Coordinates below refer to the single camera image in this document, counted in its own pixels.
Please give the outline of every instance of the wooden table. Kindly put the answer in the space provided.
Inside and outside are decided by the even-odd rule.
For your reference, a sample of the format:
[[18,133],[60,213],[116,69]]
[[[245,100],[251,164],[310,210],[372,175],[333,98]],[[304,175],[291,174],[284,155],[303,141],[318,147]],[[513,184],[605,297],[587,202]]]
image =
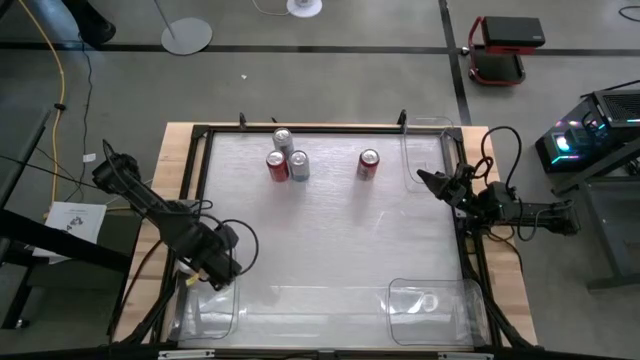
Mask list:
[[[194,123],[167,124],[152,185],[152,189],[165,199],[177,199],[179,196],[193,125]],[[215,123],[215,125],[237,126],[237,123]],[[287,124],[268,125],[274,126],[274,129],[275,127],[287,126]],[[305,125],[314,127],[323,126],[323,124]],[[464,147],[469,164],[475,164],[480,160],[480,141],[487,130],[488,128],[484,126],[462,127]],[[493,145],[490,138],[487,139],[485,146],[487,155],[493,156]],[[204,141],[202,141],[198,147],[195,164],[201,163],[203,148]],[[195,194],[198,173],[199,168],[195,166],[193,176],[191,177],[190,199],[192,199]],[[497,166],[494,165],[489,174],[489,182],[498,181],[499,179],[500,176]],[[474,180],[473,188],[476,193],[481,191],[485,188],[484,181],[481,179]],[[500,230],[494,230],[494,232],[505,235],[504,232]],[[129,279],[131,279],[138,269],[142,258],[158,239],[158,230],[148,221],[145,221],[138,237],[133,263],[129,272]],[[513,326],[518,329],[520,334],[529,342],[537,343],[524,280],[518,264],[518,257],[506,244],[496,243],[487,238],[484,239],[484,248],[495,301],[509,318]],[[167,248],[162,244],[142,270],[141,276],[131,291],[131,295],[120,318],[121,320],[115,334],[116,341],[125,338],[133,331],[156,300],[162,282],[162,273],[164,271],[166,257]],[[168,310],[165,324],[167,321],[170,321],[171,315],[171,311]]]

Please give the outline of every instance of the soda can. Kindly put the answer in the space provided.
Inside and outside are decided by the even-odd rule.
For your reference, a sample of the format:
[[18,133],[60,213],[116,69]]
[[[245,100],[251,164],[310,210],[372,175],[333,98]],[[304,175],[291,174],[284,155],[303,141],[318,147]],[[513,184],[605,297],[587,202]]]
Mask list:
[[289,178],[287,161],[282,151],[274,150],[267,155],[267,166],[273,181],[282,182]]
[[291,154],[293,154],[293,135],[291,135],[291,131],[287,128],[277,128],[276,131],[273,132],[273,145],[276,147],[276,150],[281,151],[285,159],[288,159]]
[[358,159],[358,177],[361,180],[372,179],[378,170],[378,164],[380,163],[380,155],[373,149],[367,149],[360,153]]
[[289,167],[291,168],[291,178],[295,181],[305,181],[309,178],[309,157],[307,153],[296,150],[289,157]]

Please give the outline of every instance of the cart wheel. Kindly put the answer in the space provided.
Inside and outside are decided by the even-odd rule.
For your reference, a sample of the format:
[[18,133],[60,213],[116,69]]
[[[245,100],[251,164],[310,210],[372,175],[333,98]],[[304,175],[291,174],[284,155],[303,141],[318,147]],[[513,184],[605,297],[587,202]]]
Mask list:
[[16,324],[16,329],[24,329],[31,325],[31,321],[27,319],[18,319],[18,323]]

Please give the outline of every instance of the red soda can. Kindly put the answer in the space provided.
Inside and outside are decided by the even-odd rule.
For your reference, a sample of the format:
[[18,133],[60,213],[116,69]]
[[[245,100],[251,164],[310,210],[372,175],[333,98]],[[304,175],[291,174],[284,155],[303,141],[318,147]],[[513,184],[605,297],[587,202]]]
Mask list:
[[273,181],[282,182],[289,178],[289,168],[282,151],[274,150],[267,155],[267,166]]
[[361,180],[372,179],[378,170],[378,164],[380,163],[380,155],[373,149],[367,149],[360,153],[360,159],[358,160],[358,178]]

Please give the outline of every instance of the concrete floor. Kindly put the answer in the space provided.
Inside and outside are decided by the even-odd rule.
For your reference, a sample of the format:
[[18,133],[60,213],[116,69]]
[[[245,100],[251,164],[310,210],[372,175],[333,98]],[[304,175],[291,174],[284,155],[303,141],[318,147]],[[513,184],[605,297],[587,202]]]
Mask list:
[[[265,10],[284,8],[284,0],[257,1]],[[77,40],[77,29],[58,1],[27,3],[55,41]],[[163,26],[151,1],[92,3],[118,27],[114,43],[159,43]],[[212,44],[216,45],[447,45],[437,0],[324,0],[322,13],[308,20],[260,14],[250,0],[161,3],[170,18],[194,15],[207,20],[214,27]],[[640,24],[617,14],[627,4],[630,2],[449,0],[449,10],[458,47],[465,44],[475,16],[512,15],[539,17],[547,38],[545,48],[637,50]],[[0,22],[0,41],[41,40],[22,9],[14,6]],[[82,53],[60,55],[69,109],[58,129],[59,156],[62,165],[77,176],[88,69]],[[162,52],[93,51],[89,55],[95,86],[87,152],[97,153],[100,160],[100,141],[106,138],[116,151],[138,159],[144,179],[153,174],[169,121],[235,121],[242,111],[249,121],[257,122],[273,116],[287,122],[393,123],[405,108],[410,116],[443,115],[460,123],[446,55],[210,52],[175,57]],[[637,76],[640,58],[526,57],[528,78],[512,88],[471,83],[466,78],[467,60],[460,57],[459,61],[472,124],[511,125],[523,138],[523,158],[512,180],[522,198],[553,200],[550,182],[533,150],[534,141],[575,106],[580,94]],[[48,108],[58,91],[57,69],[48,51],[0,50],[2,105]],[[39,144],[48,152],[50,138],[51,126]],[[508,133],[492,138],[500,173],[506,177],[515,141]],[[50,166],[39,154],[32,163]],[[88,166],[85,181],[90,181],[95,164]],[[59,183],[60,197],[73,190],[73,185]],[[85,192],[88,202],[109,198],[92,190]],[[27,169],[9,209],[39,219],[49,197],[50,176]],[[587,281],[607,276],[609,269],[590,235],[590,224],[583,219],[578,236],[564,238],[540,231],[534,241],[518,243],[539,342],[550,350],[639,358],[640,289],[586,291]],[[0,270],[3,284],[12,283],[16,276]]]

